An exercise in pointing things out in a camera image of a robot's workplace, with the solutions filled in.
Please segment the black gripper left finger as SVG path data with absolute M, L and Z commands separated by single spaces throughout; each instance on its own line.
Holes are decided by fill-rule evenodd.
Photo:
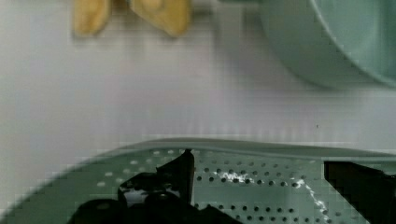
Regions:
M 190 149 L 158 167 L 121 183 L 118 198 L 90 200 L 67 224 L 242 224 L 209 205 L 191 204 L 194 157 Z

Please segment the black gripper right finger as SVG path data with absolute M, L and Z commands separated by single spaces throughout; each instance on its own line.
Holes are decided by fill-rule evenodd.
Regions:
M 324 177 L 370 224 L 395 224 L 395 175 L 350 161 L 325 161 Z

